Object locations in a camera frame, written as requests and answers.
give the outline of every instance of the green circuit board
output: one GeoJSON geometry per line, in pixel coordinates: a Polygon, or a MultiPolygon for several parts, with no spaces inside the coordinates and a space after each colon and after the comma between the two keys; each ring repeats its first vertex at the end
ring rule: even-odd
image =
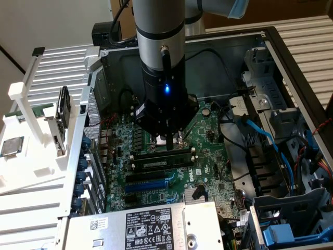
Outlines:
{"type": "MultiPolygon", "coordinates": [[[[228,161],[224,143],[219,143],[217,139],[217,111],[211,111],[208,117],[204,117],[202,115],[203,108],[210,109],[210,104],[200,102],[200,110],[184,131],[184,134],[188,130],[191,131],[182,145],[175,146],[175,149],[188,147],[196,149],[198,158],[193,166],[165,170],[165,177],[171,178],[168,188],[136,192],[137,202],[135,204],[126,204],[123,199],[127,195],[125,193],[125,186],[127,185],[125,178],[133,174],[129,161],[130,152],[134,151],[137,154],[144,155],[165,151],[166,148],[152,145],[151,136],[135,125],[130,116],[116,117],[112,126],[103,127],[104,132],[107,128],[110,132],[112,131],[112,134],[116,135],[115,139],[110,139],[111,146],[121,148],[121,156],[117,157],[116,162],[112,160],[112,157],[109,157],[105,167],[108,178],[106,212],[150,204],[183,202],[186,189],[194,190],[198,185],[203,184],[208,191],[208,200],[215,202],[217,211],[223,217],[238,216],[236,205],[230,205],[230,199],[236,197],[233,183],[220,180],[216,175],[216,171],[220,172],[228,161]],[[139,145],[135,142],[138,134],[142,138],[139,145]]],[[[231,174],[227,173],[226,177],[231,178],[231,174]]]]}

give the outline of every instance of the warning label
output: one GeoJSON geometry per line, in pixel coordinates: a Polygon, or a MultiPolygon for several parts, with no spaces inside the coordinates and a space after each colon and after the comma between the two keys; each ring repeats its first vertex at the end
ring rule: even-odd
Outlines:
{"type": "Polygon", "coordinates": [[[125,250],[173,250],[171,209],[126,215],[125,250]]]}

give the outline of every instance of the robotic arm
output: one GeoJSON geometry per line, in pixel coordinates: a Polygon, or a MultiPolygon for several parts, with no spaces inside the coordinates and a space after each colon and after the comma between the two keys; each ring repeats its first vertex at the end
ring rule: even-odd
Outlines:
{"type": "Polygon", "coordinates": [[[173,148],[174,134],[183,131],[199,109],[196,96],[188,94],[185,86],[185,23],[195,21],[196,15],[206,10],[240,18],[247,3],[248,0],[186,0],[186,5],[185,0],[133,1],[146,93],[145,102],[136,109],[135,121],[153,136],[165,137],[168,150],[173,148]]]}

